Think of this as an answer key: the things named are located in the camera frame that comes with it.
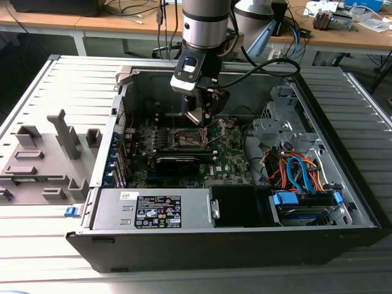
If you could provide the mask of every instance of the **white paper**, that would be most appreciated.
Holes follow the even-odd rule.
[[[375,32],[383,32],[389,29],[389,26],[387,23],[383,23],[380,20],[375,20],[375,19],[370,19],[370,20],[365,20],[360,23],[360,25],[364,26],[367,29],[371,29],[372,31]]]
[[[306,3],[304,15],[309,15],[310,17],[315,17],[318,14],[319,9],[335,12],[338,4],[339,4],[339,2],[311,1],[311,2]]]
[[[137,200],[139,192],[121,192],[120,200]]]

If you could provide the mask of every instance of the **side panel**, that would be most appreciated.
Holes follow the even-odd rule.
[[[324,264],[383,230],[75,236],[68,242],[100,273]]]

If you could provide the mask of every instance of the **blue drive bracket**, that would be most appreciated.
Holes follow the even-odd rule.
[[[297,205],[299,204],[298,198],[294,192],[276,192],[273,195],[275,205]]]

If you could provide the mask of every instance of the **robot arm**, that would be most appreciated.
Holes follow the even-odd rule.
[[[183,48],[170,84],[184,96],[185,115],[201,126],[221,112],[230,97],[219,89],[217,79],[232,7],[240,30],[250,26],[249,36],[254,39],[273,17],[271,0],[183,0]]]

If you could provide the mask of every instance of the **blue latch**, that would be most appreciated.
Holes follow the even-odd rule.
[[[340,204],[340,203],[343,202],[342,195],[341,195],[339,192],[335,192],[335,193],[333,194],[333,197],[335,197],[335,200],[336,200],[336,202],[337,202],[338,204]]]
[[[273,195],[275,205],[280,204],[299,204],[298,198],[293,192],[277,192]]]
[[[64,213],[65,217],[79,217],[79,208],[77,207],[67,207],[65,213]]]

